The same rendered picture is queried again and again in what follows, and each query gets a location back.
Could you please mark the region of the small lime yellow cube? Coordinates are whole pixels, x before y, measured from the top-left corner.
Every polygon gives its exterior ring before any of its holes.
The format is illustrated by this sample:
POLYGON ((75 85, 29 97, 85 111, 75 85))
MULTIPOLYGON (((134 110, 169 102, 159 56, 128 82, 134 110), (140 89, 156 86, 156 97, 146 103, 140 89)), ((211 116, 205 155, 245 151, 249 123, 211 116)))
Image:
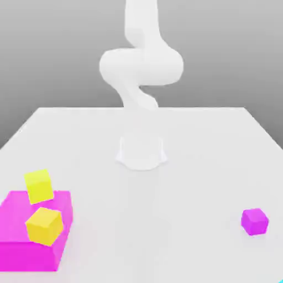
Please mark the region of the small lime yellow cube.
POLYGON ((54 198, 51 179, 47 169, 24 174, 29 201, 32 205, 54 198))

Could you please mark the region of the small golden yellow cube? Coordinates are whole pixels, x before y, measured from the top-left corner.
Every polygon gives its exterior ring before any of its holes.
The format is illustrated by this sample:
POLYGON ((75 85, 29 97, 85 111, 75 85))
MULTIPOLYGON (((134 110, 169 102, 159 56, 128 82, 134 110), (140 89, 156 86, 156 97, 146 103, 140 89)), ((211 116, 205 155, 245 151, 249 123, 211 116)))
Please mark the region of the small golden yellow cube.
POLYGON ((25 222, 31 242, 52 246, 64 229, 61 212, 40 207, 25 222))

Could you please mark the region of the small purple cube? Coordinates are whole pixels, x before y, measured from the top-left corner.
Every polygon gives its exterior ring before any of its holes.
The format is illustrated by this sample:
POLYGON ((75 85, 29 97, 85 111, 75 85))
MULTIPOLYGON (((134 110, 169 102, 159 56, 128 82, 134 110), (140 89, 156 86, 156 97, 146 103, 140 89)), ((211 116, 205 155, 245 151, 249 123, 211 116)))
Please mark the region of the small purple cube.
POLYGON ((265 234, 269 219, 260 208, 245 209, 241 217, 241 226, 248 235, 265 234))

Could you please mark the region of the large magenta box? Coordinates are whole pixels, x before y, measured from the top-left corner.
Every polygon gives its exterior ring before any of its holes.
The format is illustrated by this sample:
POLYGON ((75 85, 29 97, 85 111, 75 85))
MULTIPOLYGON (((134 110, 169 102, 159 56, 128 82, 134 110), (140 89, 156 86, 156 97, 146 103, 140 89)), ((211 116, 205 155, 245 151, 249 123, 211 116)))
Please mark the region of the large magenta box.
POLYGON ((26 191, 10 191, 0 204, 0 271, 57 271, 73 221, 70 191, 30 204, 26 191), (50 247, 31 242, 25 222, 39 208, 61 212, 64 230, 50 247))

